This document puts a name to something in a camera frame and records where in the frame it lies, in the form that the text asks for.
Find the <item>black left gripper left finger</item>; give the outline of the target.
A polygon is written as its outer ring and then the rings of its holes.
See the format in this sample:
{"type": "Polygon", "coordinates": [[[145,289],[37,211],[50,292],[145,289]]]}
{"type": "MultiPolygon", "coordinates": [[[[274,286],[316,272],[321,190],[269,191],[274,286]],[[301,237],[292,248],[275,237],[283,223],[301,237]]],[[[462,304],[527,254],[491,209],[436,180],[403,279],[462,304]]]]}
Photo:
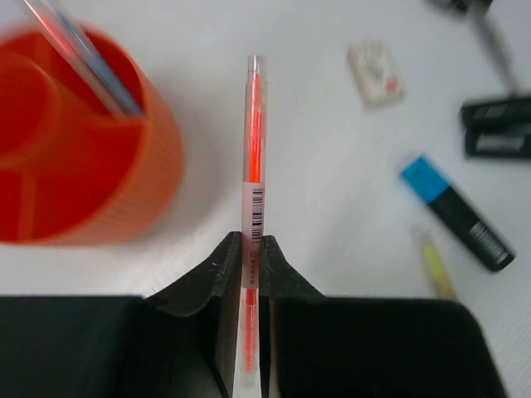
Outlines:
{"type": "Polygon", "coordinates": [[[142,387],[152,397],[230,397],[236,367],[241,233],[147,298],[142,387]]]}

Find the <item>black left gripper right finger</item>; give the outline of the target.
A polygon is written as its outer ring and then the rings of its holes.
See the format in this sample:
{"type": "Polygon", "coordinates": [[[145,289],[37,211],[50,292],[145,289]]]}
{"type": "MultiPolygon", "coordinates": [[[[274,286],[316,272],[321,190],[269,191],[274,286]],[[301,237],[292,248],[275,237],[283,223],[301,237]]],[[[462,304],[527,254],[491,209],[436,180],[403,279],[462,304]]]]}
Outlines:
{"type": "Polygon", "coordinates": [[[320,397],[331,391],[322,346],[325,297],[285,258],[276,238],[260,246],[259,368],[263,397],[320,397]]]}

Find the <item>yellow clear gel pen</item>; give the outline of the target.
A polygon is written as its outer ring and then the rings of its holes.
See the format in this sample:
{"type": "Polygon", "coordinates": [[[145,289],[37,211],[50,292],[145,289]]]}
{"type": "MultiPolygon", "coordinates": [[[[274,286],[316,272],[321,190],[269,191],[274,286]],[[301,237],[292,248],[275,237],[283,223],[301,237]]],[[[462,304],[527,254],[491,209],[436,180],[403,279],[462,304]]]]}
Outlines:
{"type": "Polygon", "coordinates": [[[436,296],[439,299],[457,301],[455,288],[431,234],[420,227],[414,227],[412,236],[417,243],[427,278],[430,280],[436,296]]]}

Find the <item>orange round compartment container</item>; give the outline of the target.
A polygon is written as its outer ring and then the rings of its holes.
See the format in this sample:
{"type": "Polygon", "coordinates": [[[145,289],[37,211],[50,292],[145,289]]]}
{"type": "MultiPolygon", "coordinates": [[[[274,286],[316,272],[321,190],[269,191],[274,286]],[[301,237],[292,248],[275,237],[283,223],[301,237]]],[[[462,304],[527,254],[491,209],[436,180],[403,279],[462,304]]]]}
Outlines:
{"type": "Polygon", "coordinates": [[[86,35],[140,116],[112,115],[35,27],[1,33],[1,242],[106,245],[163,213],[183,175],[167,102],[103,32],[86,35]]]}

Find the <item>orange highlighter pen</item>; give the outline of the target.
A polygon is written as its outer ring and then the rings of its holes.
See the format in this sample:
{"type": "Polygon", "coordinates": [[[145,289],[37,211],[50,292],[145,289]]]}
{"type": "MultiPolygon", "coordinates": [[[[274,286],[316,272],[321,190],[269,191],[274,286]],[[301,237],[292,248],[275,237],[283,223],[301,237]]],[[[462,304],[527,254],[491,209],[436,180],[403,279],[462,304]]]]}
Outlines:
{"type": "Polygon", "coordinates": [[[59,17],[45,1],[20,1],[27,15],[35,21],[43,36],[88,85],[98,100],[115,116],[124,111],[87,64],[81,47],[60,24],[59,17]]]}

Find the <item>blue clear gel pen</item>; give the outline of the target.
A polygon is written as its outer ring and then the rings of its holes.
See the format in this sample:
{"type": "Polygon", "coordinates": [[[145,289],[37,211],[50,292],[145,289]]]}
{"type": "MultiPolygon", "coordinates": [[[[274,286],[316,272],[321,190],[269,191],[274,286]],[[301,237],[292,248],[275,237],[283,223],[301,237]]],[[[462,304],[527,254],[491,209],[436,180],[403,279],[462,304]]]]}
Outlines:
{"type": "Polygon", "coordinates": [[[144,112],[139,103],[99,53],[89,37],[79,27],[73,24],[64,13],[55,11],[55,14],[58,22],[68,32],[73,42],[76,43],[76,50],[80,58],[87,64],[90,71],[106,88],[119,107],[126,114],[143,114],[144,112]]]}

